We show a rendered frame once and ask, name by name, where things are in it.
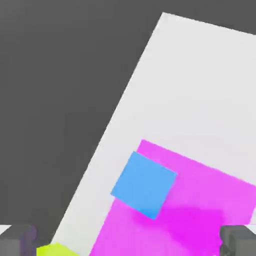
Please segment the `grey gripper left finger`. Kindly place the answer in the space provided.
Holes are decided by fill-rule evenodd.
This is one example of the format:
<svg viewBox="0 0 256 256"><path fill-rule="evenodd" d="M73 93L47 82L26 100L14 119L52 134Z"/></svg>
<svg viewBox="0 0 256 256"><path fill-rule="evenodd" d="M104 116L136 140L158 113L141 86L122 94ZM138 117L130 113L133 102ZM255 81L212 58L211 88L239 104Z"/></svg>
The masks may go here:
<svg viewBox="0 0 256 256"><path fill-rule="evenodd" d="M12 225L0 235L0 256L36 256L36 237L33 225Z"/></svg>

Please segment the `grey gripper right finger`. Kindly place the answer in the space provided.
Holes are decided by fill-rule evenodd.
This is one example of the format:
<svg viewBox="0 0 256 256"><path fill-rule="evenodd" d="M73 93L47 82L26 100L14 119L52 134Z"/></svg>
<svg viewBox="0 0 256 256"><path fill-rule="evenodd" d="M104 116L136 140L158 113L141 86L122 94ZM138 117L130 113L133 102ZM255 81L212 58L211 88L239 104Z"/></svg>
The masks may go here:
<svg viewBox="0 0 256 256"><path fill-rule="evenodd" d="M219 256L256 256L256 224L220 227Z"/></svg>

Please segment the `small yellow-green cube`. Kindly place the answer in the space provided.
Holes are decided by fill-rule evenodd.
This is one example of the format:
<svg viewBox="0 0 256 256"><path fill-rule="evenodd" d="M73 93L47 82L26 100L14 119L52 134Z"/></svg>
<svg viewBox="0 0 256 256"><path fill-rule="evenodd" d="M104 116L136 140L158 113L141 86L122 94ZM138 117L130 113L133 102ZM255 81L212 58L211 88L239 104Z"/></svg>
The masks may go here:
<svg viewBox="0 0 256 256"><path fill-rule="evenodd" d="M79 256L60 243L51 243L36 249L36 256Z"/></svg>

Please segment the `small blue cube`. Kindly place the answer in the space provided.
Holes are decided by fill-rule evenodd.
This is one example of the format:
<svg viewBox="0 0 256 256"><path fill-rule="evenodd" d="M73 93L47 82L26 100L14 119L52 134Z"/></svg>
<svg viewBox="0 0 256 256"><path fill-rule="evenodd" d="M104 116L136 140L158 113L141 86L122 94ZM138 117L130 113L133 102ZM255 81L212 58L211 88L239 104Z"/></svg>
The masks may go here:
<svg viewBox="0 0 256 256"><path fill-rule="evenodd" d="M176 172L134 151L116 181L111 195L154 220L176 177Z"/></svg>

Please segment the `large magenta box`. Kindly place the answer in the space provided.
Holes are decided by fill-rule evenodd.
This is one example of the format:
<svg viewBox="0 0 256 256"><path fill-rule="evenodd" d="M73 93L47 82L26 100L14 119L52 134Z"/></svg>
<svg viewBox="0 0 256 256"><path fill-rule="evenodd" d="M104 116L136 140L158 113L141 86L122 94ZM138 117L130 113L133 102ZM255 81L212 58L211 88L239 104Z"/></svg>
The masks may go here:
<svg viewBox="0 0 256 256"><path fill-rule="evenodd" d="M142 140L135 151L177 173L156 219L114 197L89 256L219 256L223 225L247 225L256 186Z"/></svg>

